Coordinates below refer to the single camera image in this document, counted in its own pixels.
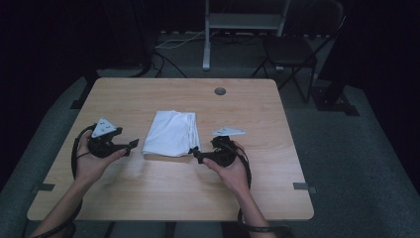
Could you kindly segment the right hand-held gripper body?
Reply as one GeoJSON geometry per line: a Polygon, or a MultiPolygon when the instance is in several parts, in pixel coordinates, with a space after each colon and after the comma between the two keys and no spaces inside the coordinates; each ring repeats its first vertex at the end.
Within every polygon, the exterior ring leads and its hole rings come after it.
{"type": "Polygon", "coordinates": [[[214,149],[214,161],[219,166],[227,167],[237,157],[237,147],[230,137],[245,134],[245,130],[230,127],[223,127],[212,132],[214,138],[212,139],[211,144],[214,149]]]}

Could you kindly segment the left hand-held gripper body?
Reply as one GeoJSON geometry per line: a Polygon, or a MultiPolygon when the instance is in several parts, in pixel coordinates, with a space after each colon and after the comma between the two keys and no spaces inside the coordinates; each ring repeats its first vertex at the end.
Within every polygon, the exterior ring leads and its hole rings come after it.
{"type": "Polygon", "coordinates": [[[125,150],[127,145],[116,145],[112,142],[115,137],[113,132],[119,127],[114,126],[104,117],[101,117],[94,126],[90,139],[88,140],[89,152],[98,158],[104,159],[119,150],[125,150]]]}

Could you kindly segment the white printed tank top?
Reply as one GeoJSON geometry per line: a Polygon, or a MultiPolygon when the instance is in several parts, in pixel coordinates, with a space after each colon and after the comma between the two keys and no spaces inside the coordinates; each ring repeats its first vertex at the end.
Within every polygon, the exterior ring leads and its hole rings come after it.
{"type": "Polygon", "coordinates": [[[200,149],[194,112],[158,111],[146,137],[144,155],[182,157],[200,149]]]}

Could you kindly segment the person's right hand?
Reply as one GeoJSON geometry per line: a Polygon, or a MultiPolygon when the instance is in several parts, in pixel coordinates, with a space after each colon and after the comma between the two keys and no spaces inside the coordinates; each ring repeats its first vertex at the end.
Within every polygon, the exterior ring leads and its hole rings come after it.
{"type": "Polygon", "coordinates": [[[245,194],[250,191],[247,171],[240,157],[236,157],[226,168],[220,167],[210,159],[204,159],[203,163],[219,176],[225,187],[233,194],[245,194]]]}

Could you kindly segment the person's left hand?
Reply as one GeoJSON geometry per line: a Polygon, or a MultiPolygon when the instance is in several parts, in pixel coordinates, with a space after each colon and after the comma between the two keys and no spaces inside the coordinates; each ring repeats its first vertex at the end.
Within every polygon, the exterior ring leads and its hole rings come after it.
{"type": "Polygon", "coordinates": [[[81,136],[77,147],[74,181],[78,184],[93,185],[102,177],[109,165],[122,158],[127,152],[126,149],[122,149],[104,159],[97,158],[88,149],[88,141],[91,134],[91,130],[85,132],[81,136]]]}

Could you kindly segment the black table foot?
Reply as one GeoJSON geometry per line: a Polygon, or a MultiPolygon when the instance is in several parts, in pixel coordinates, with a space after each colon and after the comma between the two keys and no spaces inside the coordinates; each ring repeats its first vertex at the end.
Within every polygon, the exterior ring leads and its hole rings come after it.
{"type": "Polygon", "coordinates": [[[85,75],[84,78],[86,80],[86,85],[80,94],[80,96],[74,100],[70,106],[71,109],[81,109],[87,96],[89,95],[95,81],[99,78],[99,74],[96,70],[89,70],[85,75]]]}

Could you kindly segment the grey tape strip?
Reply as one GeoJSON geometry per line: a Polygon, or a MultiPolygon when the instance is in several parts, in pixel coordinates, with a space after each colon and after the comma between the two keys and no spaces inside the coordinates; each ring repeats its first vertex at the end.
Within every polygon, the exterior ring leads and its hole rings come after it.
{"type": "Polygon", "coordinates": [[[38,193],[39,191],[53,191],[55,184],[52,183],[40,183],[33,187],[32,193],[38,193]]]}
{"type": "Polygon", "coordinates": [[[294,182],[293,188],[296,190],[307,190],[310,194],[317,193],[317,188],[315,186],[310,186],[306,182],[294,182]]]}

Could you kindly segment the person's grey trousers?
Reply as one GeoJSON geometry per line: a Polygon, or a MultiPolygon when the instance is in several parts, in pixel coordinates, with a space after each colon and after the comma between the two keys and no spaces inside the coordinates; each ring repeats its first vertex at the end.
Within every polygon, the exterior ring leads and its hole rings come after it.
{"type": "Polygon", "coordinates": [[[223,238],[220,222],[115,222],[108,238],[223,238]]]}

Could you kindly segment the black floor stand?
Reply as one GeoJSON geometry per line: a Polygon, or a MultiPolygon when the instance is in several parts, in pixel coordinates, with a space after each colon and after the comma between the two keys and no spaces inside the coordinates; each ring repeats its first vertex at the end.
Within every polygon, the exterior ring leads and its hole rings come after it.
{"type": "Polygon", "coordinates": [[[154,44],[154,18],[149,10],[149,0],[131,0],[135,25],[140,40],[141,71],[135,77],[141,77],[152,67],[154,44]]]}

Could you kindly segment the black stand base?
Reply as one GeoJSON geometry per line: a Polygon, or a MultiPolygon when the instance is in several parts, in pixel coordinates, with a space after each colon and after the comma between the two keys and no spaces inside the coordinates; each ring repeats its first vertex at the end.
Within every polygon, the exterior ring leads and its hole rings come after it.
{"type": "Polygon", "coordinates": [[[344,94],[342,86],[313,86],[312,98],[318,111],[344,112],[347,116],[360,115],[344,94]]]}

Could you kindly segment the black folding chair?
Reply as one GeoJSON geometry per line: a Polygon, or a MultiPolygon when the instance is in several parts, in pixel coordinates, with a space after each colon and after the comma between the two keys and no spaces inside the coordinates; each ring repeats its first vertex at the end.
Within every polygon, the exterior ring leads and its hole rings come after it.
{"type": "Polygon", "coordinates": [[[308,102],[318,63],[317,54],[338,34],[344,18],[344,6],[338,0],[312,0],[290,23],[285,33],[278,37],[262,38],[265,58],[255,69],[253,76],[261,68],[267,76],[267,62],[273,66],[290,68],[291,75],[277,89],[293,81],[302,99],[308,102]],[[296,74],[303,68],[311,69],[306,90],[300,87],[296,79],[296,74]]]}

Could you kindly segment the grey metal stand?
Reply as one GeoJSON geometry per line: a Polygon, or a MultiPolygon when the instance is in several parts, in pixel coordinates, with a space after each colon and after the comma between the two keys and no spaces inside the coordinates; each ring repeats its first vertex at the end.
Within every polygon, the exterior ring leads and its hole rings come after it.
{"type": "Polygon", "coordinates": [[[211,64],[211,30],[273,30],[278,36],[283,32],[291,0],[282,0],[283,7],[278,14],[211,13],[210,0],[205,0],[202,69],[209,70],[211,64]]]}

